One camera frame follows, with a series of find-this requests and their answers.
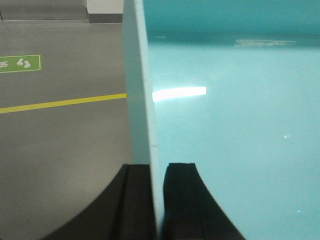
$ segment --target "yellow line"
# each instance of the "yellow line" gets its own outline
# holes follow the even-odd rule
[[[3,108],[0,108],[0,114],[29,111],[29,110],[35,110],[35,109],[54,108],[54,107],[74,105],[74,104],[93,103],[93,102],[100,102],[100,101],[114,100],[114,99],[125,99],[126,97],[127,97],[126,93],[120,93],[120,94],[105,95],[105,96],[84,97],[84,98],[77,98],[77,99],[70,99],[70,100],[63,100],[63,101],[43,102],[43,103],[30,104],[30,105],[3,107]]]

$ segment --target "curved black edge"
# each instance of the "curved black edge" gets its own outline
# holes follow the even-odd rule
[[[155,238],[150,167],[125,164],[85,210],[42,240]]]
[[[103,192],[81,213],[42,240],[108,240],[120,211],[129,166],[124,164]]]
[[[244,240],[204,185],[194,163],[171,163],[164,185],[164,240]]]

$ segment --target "green floor sign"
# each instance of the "green floor sign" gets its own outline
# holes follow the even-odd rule
[[[0,56],[0,74],[41,70],[40,55]]]

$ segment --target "parking garage floor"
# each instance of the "parking garage floor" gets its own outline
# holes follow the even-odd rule
[[[0,57],[26,55],[40,55],[41,70],[0,73],[3,240],[36,240],[57,229],[132,162],[125,97],[55,106],[126,92],[121,24],[0,22]]]

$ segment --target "teal panel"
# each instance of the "teal panel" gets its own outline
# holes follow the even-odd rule
[[[196,163],[246,239],[319,239],[319,13],[318,0],[125,1],[133,157],[150,156],[158,230],[168,163]]]
[[[160,235],[163,222],[163,176],[160,172],[155,105],[149,73],[148,40],[141,0],[124,1],[123,58],[133,162],[150,164],[153,205]]]
[[[188,35],[149,35],[153,92],[206,88],[155,102],[162,174],[196,163],[248,240],[317,240],[319,38]]]
[[[135,164],[149,164],[150,154],[142,56],[140,55],[138,22],[134,1],[127,1],[125,4],[122,33],[127,103],[130,129],[132,130],[133,162]]]
[[[319,34],[319,0],[144,0],[148,30]]]

